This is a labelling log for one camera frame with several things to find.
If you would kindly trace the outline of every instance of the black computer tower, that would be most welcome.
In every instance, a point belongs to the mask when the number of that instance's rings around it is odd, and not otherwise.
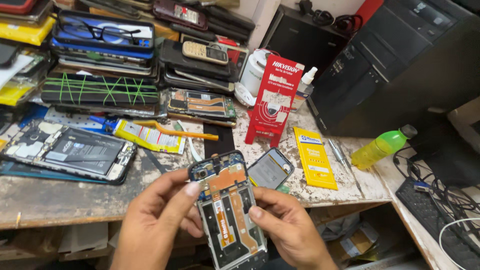
[[[324,135],[421,132],[480,95],[480,18],[448,0],[385,0],[313,85]]]
[[[327,69],[348,43],[348,37],[330,26],[317,26],[312,16],[280,5],[260,45],[281,57],[305,65],[304,72],[318,69],[315,78]]]

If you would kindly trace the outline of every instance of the black strip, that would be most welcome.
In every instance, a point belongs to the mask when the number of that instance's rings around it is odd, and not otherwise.
[[[166,173],[167,170],[163,165],[158,161],[158,159],[155,157],[155,155],[152,153],[152,151],[148,149],[144,149],[145,154],[147,154],[147,157],[150,159],[150,161],[155,165],[155,167],[162,173]]]
[[[223,154],[235,150],[233,131],[231,127],[223,127],[204,123],[204,133],[218,135],[218,141],[205,140],[205,158],[213,154]]]

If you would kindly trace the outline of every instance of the smartphone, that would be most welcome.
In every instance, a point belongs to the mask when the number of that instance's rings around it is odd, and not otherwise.
[[[254,186],[276,189],[292,175],[294,169],[287,157],[272,147],[248,168],[248,175]]]
[[[34,119],[0,154],[21,163],[114,184],[123,179],[135,152],[136,146],[123,139]]]
[[[172,0],[156,0],[153,13],[158,19],[171,21],[201,31],[207,30],[205,14]]]
[[[268,258],[266,239],[248,215],[255,199],[242,153],[197,162],[188,173],[201,187],[197,206],[215,269],[260,268]]]
[[[199,116],[213,120],[236,120],[233,99],[219,94],[170,88],[168,113]]]
[[[0,67],[8,68],[17,57],[20,46],[0,43]]]
[[[219,65],[228,64],[228,55],[226,52],[220,49],[207,47],[200,43],[185,41],[182,45],[182,52],[186,57],[200,59]]]

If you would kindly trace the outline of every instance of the white cable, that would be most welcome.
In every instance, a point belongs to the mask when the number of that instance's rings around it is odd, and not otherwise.
[[[457,224],[457,223],[460,223],[460,222],[464,222],[464,221],[480,221],[480,218],[471,218],[471,219],[462,219],[462,220],[457,220],[457,221],[454,221],[454,222],[451,222],[447,225],[445,225],[445,227],[440,231],[440,236],[438,237],[438,243],[440,244],[440,249],[445,253],[445,255],[447,255],[447,257],[458,267],[460,268],[461,270],[467,270],[461,266],[459,266],[454,260],[452,260],[452,258],[450,258],[450,256],[445,252],[444,250],[444,247],[442,246],[442,234],[444,233],[445,229],[448,228],[449,226],[453,225],[453,224]]]

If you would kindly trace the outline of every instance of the white cylindrical container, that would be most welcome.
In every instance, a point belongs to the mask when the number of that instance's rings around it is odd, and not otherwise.
[[[265,72],[267,59],[265,55],[270,53],[268,50],[260,49],[254,51],[249,57],[245,70],[243,71],[240,83],[247,88],[247,90],[256,97],[260,89],[262,76]]]

